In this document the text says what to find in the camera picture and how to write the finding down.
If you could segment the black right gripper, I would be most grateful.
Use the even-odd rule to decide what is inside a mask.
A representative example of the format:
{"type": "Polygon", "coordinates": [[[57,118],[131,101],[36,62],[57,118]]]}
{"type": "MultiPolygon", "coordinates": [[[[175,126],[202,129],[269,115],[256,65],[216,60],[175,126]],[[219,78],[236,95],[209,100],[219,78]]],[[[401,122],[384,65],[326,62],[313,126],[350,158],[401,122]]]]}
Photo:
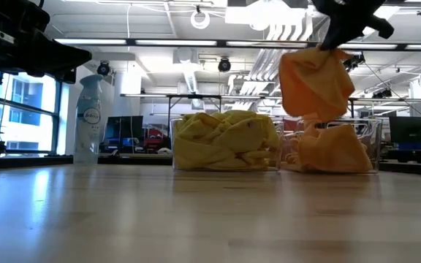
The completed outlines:
{"type": "Polygon", "coordinates": [[[366,27],[379,32],[379,36],[388,39],[394,33],[393,26],[384,18],[374,15],[385,0],[312,0],[316,9],[327,15],[331,21],[320,45],[320,50],[336,49],[353,39],[364,35],[366,27]]]}

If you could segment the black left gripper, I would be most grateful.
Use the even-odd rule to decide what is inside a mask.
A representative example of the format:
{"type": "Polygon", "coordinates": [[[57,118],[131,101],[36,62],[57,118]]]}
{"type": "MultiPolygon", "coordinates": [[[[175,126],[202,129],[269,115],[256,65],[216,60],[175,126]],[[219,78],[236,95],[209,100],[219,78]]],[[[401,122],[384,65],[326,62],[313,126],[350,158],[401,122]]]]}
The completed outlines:
{"type": "Polygon", "coordinates": [[[89,51],[49,39],[44,0],[0,1],[0,61],[22,62],[33,77],[49,75],[75,84],[77,68],[92,59],[89,51]]]}

